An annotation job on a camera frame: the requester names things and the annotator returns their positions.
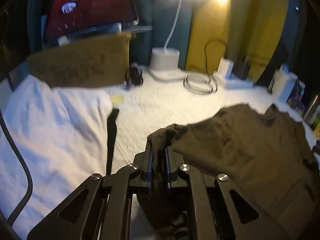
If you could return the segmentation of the olive brown t-shirt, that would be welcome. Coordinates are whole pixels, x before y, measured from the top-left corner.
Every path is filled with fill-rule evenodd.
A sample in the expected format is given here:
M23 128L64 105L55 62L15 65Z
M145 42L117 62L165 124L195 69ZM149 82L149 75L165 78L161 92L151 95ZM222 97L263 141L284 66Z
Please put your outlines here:
M138 202L167 239L186 235L182 198L165 183L165 148L207 175L224 173L274 218L292 239L319 239L319 168L302 123L275 105L259 114L248 105L220 109L195 124L172 124L148 136L151 192Z

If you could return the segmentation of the white folded cloth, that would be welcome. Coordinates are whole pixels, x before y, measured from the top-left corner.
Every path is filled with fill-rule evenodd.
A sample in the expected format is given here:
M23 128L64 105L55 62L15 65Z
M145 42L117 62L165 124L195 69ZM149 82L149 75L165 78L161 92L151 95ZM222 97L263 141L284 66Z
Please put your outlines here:
M50 88L34 76L13 92L3 118L33 180L13 224L21 239L91 174L105 175L112 109L102 89Z

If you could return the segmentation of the small yellow round object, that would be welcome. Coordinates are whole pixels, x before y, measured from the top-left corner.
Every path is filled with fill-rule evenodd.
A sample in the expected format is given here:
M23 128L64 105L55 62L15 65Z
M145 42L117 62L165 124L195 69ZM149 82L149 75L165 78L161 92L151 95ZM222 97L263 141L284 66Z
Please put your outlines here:
M110 99L114 105L119 105L124 102L124 97L122 95L111 95Z

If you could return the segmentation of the white power strip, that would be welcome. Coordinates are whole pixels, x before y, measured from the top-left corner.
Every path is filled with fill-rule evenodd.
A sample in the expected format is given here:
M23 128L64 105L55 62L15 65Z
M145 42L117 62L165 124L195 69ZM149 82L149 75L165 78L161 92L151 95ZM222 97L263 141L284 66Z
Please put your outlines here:
M249 89L253 86L253 82L251 80L241 80L234 74L231 74L228 79L225 79L217 72L214 72L213 78L217 81L217 84L224 89Z

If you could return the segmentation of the steel thermos tumbler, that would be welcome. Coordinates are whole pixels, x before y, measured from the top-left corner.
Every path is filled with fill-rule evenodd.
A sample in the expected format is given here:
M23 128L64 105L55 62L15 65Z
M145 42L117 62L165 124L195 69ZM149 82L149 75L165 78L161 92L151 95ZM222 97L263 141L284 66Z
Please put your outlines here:
M304 112L303 114L304 122L311 125L314 122L315 118L317 117L318 113L319 113L319 94L313 97L309 107Z

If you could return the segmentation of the purple plush toy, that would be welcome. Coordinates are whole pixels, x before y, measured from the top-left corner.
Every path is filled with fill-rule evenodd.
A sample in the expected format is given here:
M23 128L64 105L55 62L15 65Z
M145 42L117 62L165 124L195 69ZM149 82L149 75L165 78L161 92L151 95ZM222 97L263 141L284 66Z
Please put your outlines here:
M287 100L289 106L302 115L305 111L305 106L301 102L305 90L305 84L299 79L296 80L296 83L291 91L291 94Z

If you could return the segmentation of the white charger adapter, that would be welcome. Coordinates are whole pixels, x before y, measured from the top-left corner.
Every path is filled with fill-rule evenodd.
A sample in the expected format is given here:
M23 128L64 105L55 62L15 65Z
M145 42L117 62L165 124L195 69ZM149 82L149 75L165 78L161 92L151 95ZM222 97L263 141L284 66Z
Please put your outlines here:
M233 61L222 57L219 63L219 67L217 69L218 75L221 78L229 79L232 73L233 66L234 66Z

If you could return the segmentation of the white plastic basket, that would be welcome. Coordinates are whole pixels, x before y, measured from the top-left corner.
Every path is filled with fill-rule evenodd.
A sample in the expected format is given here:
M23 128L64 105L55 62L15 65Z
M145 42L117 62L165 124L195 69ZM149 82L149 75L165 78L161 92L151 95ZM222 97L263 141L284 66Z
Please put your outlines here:
M272 82L271 93L281 102L287 102L298 76L289 71L288 64L282 64L280 69L276 69Z

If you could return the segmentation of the black charger adapter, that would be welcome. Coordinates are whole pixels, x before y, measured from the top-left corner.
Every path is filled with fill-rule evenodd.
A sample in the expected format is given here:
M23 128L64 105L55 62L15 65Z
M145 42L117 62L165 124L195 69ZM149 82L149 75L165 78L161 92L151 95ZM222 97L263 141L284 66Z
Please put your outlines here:
M247 57L238 59L233 67L233 74L240 80L246 80L251 69L250 61Z

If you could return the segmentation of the brown cardboard box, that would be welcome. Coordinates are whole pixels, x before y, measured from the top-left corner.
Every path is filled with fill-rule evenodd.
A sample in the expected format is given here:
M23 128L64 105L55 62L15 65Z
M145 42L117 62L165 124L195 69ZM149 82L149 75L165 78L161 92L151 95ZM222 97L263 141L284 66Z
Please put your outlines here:
M129 68L130 33L99 35L27 58L30 74L50 88L121 85Z

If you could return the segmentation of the white desk lamp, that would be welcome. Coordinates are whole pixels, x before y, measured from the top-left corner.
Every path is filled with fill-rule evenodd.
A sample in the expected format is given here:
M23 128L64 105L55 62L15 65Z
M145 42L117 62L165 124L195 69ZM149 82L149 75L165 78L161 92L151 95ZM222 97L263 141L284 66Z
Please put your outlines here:
M176 28L182 1L183 0L178 0L176 14L164 45L162 47L152 48L148 71L158 81L180 81L186 77L186 73L178 67L180 51L168 47Z

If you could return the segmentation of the yellow curtain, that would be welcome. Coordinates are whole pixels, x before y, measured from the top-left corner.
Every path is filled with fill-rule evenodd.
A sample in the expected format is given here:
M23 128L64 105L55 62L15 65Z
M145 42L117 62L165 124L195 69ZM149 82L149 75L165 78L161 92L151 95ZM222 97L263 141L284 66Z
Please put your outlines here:
M185 69L214 72L228 59L248 59L257 82L276 50L289 0L194 0Z

